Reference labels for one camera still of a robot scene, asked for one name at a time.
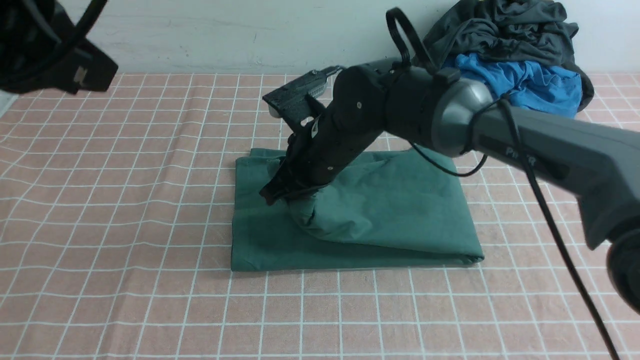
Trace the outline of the second grey robot arm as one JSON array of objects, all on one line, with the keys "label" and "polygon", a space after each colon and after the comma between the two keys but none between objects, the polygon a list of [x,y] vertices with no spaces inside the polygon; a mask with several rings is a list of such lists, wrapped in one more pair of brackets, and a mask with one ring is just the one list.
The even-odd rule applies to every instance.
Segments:
[{"label": "second grey robot arm", "polygon": [[446,157],[477,151],[576,197],[585,244],[611,246],[606,271],[639,310],[639,133],[494,100],[454,68],[430,74],[393,59],[313,70],[263,96],[292,130],[259,194],[268,205],[309,196],[387,132]]}]

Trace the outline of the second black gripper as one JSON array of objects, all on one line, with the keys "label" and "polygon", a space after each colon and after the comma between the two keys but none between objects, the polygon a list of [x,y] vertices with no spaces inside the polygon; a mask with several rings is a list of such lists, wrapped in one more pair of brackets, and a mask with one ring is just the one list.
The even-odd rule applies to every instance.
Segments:
[{"label": "second black gripper", "polygon": [[325,112],[296,135],[273,178],[260,191],[266,205],[315,194],[379,137],[381,116]]}]

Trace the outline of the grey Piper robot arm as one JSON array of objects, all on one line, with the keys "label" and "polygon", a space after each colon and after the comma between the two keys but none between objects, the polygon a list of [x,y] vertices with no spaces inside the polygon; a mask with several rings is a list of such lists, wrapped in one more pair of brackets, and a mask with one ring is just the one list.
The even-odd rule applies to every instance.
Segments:
[{"label": "grey Piper robot arm", "polygon": [[118,64],[87,34],[105,0],[92,0],[73,22],[57,0],[3,0],[0,3],[0,88],[23,95],[57,89],[106,92]]}]

